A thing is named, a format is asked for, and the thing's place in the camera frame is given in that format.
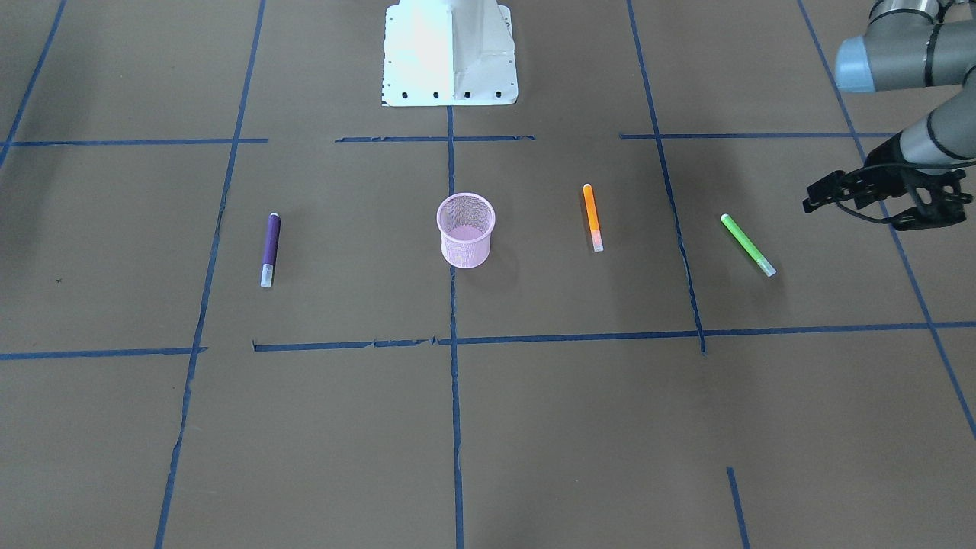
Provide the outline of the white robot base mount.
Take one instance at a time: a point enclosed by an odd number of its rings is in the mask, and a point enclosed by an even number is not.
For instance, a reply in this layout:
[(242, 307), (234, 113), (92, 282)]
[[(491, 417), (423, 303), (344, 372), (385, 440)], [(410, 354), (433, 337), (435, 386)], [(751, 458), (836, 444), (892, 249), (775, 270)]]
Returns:
[(496, 1), (400, 1), (384, 14), (382, 105), (511, 105), (512, 12)]

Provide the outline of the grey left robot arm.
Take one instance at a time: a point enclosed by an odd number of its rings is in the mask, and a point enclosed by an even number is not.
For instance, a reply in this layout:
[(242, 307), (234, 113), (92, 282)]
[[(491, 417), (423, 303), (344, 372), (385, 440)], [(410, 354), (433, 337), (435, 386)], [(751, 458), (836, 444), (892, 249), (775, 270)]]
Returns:
[(955, 85), (958, 94), (875, 147), (863, 166), (834, 171), (807, 188), (805, 213), (834, 204), (857, 218), (889, 198), (912, 205), (868, 222), (898, 232), (966, 220), (974, 198), (962, 190), (975, 156), (974, 21), (946, 21), (949, 1), (876, 1), (865, 33), (844, 40), (834, 60), (837, 89), (889, 92)]

